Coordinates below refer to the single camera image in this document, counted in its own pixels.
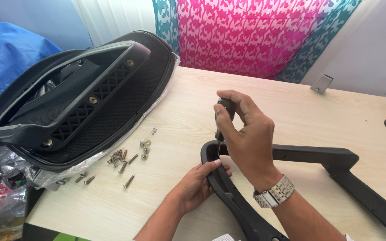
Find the metal watch band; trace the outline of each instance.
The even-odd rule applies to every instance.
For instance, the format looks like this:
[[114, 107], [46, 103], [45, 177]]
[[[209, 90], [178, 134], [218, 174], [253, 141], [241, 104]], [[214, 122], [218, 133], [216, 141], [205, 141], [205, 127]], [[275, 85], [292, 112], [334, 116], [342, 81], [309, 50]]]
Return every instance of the metal watch band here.
[[280, 203], [287, 200], [293, 193], [294, 185], [288, 178], [282, 174], [281, 180], [276, 183], [269, 191], [260, 194], [254, 189], [253, 197], [262, 208], [277, 207]]

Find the screwdriver handle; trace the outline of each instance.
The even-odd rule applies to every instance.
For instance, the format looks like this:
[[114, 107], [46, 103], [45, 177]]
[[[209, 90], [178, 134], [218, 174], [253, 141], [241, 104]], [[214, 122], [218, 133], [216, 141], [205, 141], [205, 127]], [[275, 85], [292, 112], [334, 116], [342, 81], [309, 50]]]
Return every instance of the screwdriver handle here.
[[[233, 121], [233, 118], [235, 117], [236, 103], [230, 99], [219, 98], [217, 104], [221, 104], [224, 108], [226, 108], [230, 115], [230, 119]], [[217, 141], [224, 141], [224, 136], [222, 135], [220, 129], [218, 129], [218, 126], [217, 131], [215, 132], [215, 139]]]

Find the blue tarp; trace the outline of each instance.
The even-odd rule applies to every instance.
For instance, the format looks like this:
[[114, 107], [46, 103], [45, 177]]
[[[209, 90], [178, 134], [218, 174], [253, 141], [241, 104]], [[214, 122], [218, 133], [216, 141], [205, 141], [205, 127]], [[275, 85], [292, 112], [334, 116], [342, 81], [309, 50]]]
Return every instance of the blue tarp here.
[[19, 26], [0, 23], [0, 94], [41, 59], [62, 51], [46, 38]]

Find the wooden desk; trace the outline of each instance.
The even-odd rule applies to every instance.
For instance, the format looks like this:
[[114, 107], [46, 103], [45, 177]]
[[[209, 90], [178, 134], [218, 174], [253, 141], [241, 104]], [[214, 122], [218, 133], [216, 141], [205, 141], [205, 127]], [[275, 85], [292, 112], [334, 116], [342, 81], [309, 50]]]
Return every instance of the wooden desk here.
[[[102, 158], [88, 168], [86, 186], [73, 177], [56, 192], [46, 190], [27, 219], [30, 224], [93, 241], [129, 240], [165, 195], [200, 162], [203, 144], [214, 139], [216, 90], [250, 95], [275, 122], [274, 144], [348, 148], [360, 161], [352, 173], [386, 199], [386, 98], [328, 89], [319, 95], [306, 85], [178, 67], [168, 96], [121, 145], [127, 158], [151, 140], [147, 161], [137, 158], [119, 175]], [[238, 116], [235, 127], [241, 128]], [[156, 127], [155, 135], [150, 131]], [[228, 156], [232, 180], [246, 200], [280, 232], [270, 209], [261, 209], [253, 187]], [[276, 161], [303, 197], [342, 233], [356, 241], [386, 240], [386, 228], [338, 186], [320, 164]], [[136, 174], [128, 189], [123, 185]], [[183, 217], [174, 240], [207, 241], [229, 233], [245, 241], [238, 223], [216, 195]]]

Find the teal patterned curtain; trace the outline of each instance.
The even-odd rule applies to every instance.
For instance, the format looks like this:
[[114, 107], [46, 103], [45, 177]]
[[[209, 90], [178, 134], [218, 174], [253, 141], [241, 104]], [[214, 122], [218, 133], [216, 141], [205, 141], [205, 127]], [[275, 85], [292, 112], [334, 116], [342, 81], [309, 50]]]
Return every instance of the teal patterned curtain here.
[[290, 62], [275, 77], [275, 80], [300, 83], [329, 42], [345, 24], [361, 0], [336, 0], [340, 5], [332, 9], [324, 21], [314, 30], [299, 48]]
[[180, 55], [176, 0], [153, 0], [153, 7], [156, 18], [156, 34], [166, 40], [174, 52]]

